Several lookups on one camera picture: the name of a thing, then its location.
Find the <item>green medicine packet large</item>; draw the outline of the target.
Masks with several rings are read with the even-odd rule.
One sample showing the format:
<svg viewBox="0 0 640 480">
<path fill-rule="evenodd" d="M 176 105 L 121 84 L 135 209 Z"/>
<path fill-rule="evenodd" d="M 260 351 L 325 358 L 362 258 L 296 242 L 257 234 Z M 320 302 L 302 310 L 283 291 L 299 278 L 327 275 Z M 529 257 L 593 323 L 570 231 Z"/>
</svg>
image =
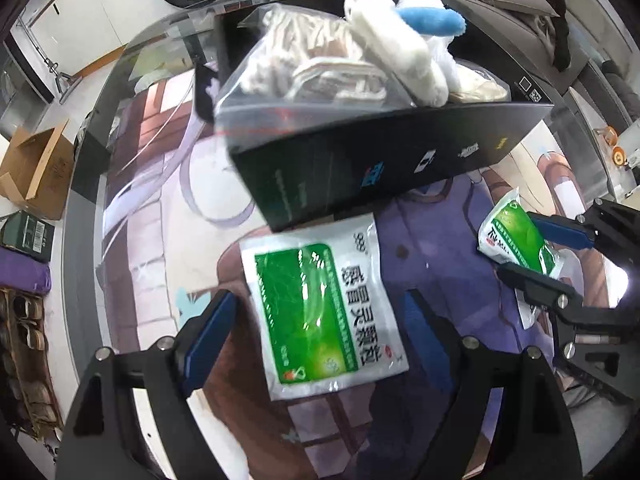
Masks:
<svg viewBox="0 0 640 480">
<path fill-rule="evenodd" d="M 522 207 L 518 188 L 506 192 L 480 224 L 478 250 L 496 263 L 516 263 L 556 280 L 567 280 L 580 294 L 584 276 L 579 258 L 569 249 L 555 249 L 541 235 Z"/>
</svg>

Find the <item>green medicine packet small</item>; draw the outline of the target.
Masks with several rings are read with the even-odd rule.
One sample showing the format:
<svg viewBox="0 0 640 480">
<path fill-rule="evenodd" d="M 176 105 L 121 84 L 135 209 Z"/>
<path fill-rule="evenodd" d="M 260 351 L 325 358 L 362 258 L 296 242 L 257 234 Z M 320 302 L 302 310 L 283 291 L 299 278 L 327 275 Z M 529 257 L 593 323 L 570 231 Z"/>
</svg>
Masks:
<svg viewBox="0 0 640 480">
<path fill-rule="evenodd" d="M 247 238 L 240 249 L 271 400 L 408 370 L 373 214 Z"/>
</svg>

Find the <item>white plush toy blue hat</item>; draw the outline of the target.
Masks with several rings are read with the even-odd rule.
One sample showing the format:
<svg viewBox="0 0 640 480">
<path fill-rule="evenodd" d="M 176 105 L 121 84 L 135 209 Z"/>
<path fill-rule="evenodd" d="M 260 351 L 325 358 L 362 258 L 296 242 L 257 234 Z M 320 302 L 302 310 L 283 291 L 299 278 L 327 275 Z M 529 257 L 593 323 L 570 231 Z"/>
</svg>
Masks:
<svg viewBox="0 0 640 480">
<path fill-rule="evenodd" d="M 450 44 L 466 31 L 466 21 L 442 0 L 398 0 L 396 10 L 428 45 L 446 80 L 449 99 L 456 103 L 508 102 L 509 88 L 479 68 L 458 63 Z"/>
</svg>

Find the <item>striped socks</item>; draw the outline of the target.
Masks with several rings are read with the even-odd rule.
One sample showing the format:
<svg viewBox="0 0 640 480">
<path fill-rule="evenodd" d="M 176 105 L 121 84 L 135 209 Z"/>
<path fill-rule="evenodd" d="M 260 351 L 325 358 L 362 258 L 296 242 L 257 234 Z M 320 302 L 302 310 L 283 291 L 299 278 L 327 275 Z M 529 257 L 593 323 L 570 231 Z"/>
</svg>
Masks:
<svg viewBox="0 0 640 480">
<path fill-rule="evenodd" d="M 214 111 L 233 105 L 320 104 L 348 110 L 413 107 L 409 92 L 335 15 L 269 3 L 239 24 L 259 38 L 220 87 Z"/>
</svg>

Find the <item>white foam sheet roll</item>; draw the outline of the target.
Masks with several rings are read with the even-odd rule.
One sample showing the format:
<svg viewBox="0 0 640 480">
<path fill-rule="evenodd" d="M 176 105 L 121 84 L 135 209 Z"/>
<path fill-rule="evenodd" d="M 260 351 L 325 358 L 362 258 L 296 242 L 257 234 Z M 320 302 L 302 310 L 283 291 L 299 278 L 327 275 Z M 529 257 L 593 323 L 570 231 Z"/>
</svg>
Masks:
<svg viewBox="0 0 640 480">
<path fill-rule="evenodd" d="M 393 0 L 345 0 L 345 18 L 355 34 L 425 106 L 448 101 L 446 77 L 427 41 L 396 11 Z"/>
</svg>

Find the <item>wooden shoe rack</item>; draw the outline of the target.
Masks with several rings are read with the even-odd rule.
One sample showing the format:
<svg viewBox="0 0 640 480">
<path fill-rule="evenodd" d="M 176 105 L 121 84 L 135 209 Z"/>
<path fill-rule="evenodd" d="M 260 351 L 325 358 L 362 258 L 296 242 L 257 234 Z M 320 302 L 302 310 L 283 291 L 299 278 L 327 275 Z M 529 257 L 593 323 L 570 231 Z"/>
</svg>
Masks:
<svg viewBox="0 0 640 480">
<path fill-rule="evenodd" d="M 37 441 L 63 428 L 48 365 L 40 297 L 1 291 L 1 414 L 13 429 Z"/>
</svg>

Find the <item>grey sofa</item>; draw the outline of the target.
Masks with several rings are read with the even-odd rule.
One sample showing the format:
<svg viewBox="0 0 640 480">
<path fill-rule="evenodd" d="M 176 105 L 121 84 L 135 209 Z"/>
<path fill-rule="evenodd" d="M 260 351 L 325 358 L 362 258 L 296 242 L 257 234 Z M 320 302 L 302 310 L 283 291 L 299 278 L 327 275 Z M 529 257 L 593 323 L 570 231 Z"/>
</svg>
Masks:
<svg viewBox="0 0 640 480">
<path fill-rule="evenodd" d="M 639 118 L 639 13 L 628 0 L 456 0 L 480 14 L 559 93 L 617 130 Z"/>
</svg>

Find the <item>purple rolled mat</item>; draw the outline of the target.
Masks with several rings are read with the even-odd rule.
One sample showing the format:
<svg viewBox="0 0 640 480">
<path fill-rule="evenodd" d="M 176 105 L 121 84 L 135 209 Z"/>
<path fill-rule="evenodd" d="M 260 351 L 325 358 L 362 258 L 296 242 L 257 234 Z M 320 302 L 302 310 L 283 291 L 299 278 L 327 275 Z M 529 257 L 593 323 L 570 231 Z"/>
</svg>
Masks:
<svg viewBox="0 0 640 480">
<path fill-rule="evenodd" d="M 47 263 L 0 248 L 0 284 L 22 292 L 44 296 L 51 290 L 51 273 Z"/>
</svg>

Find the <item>dark green box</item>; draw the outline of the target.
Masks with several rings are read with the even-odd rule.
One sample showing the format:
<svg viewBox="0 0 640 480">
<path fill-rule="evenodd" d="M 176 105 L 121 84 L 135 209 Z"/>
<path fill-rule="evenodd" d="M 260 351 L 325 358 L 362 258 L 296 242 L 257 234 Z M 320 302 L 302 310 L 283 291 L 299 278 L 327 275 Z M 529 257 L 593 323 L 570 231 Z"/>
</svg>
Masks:
<svg viewBox="0 0 640 480">
<path fill-rule="evenodd" d="M 36 261 L 51 261 L 53 237 L 54 226 L 27 211 L 1 218 L 1 246 Z"/>
</svg>

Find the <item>black garment on sofa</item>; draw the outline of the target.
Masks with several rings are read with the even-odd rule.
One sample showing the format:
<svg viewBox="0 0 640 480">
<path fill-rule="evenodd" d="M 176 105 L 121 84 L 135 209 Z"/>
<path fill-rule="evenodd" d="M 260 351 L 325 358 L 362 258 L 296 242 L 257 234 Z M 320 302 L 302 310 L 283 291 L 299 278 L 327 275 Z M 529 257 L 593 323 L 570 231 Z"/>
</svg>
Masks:
<svg viewBox="0 0 640 480">
<path fill-rule="evenodd" d="M 514 11 L 538 36 L 547 50 L 552 66 L 564 72 L 570 66 L 572 56 L 568 45 L 570 29 L 566 19 L 565 0 L 544 0 L 552 12 Z"/>
</svg>

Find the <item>anime print table mat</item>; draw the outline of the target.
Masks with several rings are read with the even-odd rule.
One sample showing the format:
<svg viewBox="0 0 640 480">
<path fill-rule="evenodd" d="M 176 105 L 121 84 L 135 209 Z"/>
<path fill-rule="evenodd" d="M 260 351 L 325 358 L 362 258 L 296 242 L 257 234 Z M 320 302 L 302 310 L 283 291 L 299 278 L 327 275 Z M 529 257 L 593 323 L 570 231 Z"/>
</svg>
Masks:
<svg viewBox="0 0 640 480">
<path fill-rule="evenodd" d="M 202 312 L 217 290 L 232 290 L 242 300 L 234 329 L 193 402 L 209 434 L 233 434 L 236 475 L 401 478 L 410 442 L 431 437 L 444 408 L 420 370 L 312 399 L 270 400 L 240 255 L 242 240 L 268 226 L 210 131 L 178 169 L 169 166 L 186 132 L 193 81 L 164 70 L 143 77 L 122 118 L 122 138 L 134 146 L 122 182 L 155 185 L 106 253 L 112 304 L 131 314 L 126 331 L 145 348 Z M 393 304 L 404 289 L 419 289 L 458 330 L 497 349 L 550 350 L 547 321 L 523 327 L 514 292 L 476 248 L 480 222 L 511 190 L 541 214 L 572 218 L 587 206 L 550 130 L 536 125 L 497 165 L 377 206 L 382 278 Z"/>
</svg>

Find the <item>black cardboard box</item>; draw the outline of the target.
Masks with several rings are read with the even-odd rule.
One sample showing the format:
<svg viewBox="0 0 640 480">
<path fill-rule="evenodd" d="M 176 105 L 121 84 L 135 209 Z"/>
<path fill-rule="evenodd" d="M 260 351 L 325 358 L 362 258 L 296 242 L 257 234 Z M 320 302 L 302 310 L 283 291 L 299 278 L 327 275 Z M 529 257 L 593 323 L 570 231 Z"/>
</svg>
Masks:
<svg viewBox="0 0 640 480">
<path fill-rule="evenodd" d="M 506 84 L 506 100 L 439 108 L 261 103 L 241 91 L 229 63 L 196 66 L 196 114 L 221 140 L 245 200 L 233 221 L 259 212 L 279 232 L 503 160 L 549 114 L 552 99 L 501 32 L 460 3 L 452 8 L 468 23 L 454 58 Z"/>
</svg>

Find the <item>brown cardboard box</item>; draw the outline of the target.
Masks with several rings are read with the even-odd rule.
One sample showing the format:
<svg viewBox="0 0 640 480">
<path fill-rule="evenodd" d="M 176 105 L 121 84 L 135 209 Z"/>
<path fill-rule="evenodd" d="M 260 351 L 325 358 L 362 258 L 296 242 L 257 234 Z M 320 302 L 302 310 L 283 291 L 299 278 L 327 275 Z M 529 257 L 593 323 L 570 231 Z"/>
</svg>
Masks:
<svg viewBox="0 0 640 480">
<path fill-rule="evenodd" d="M 74 169 L 67 124 L 37 133 L 18 127 L 2 159 L 1 195 L 43 219 L 60 220 L 64 214 Z"/>
</svg>

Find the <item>white cabinet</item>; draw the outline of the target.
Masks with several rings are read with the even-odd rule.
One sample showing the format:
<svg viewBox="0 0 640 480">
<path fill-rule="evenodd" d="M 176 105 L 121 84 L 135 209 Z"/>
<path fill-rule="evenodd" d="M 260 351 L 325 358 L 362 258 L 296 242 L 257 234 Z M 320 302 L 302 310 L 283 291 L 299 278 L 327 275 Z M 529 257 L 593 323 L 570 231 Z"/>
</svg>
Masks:
<svg viewBox="0 0 640 480">
<path fill-rule="evenodd" d="M 160 0 L 49 0 L 23 22 L 46 57 L 75 75 L 126 46 L 163 12 Z"/>
</svg>

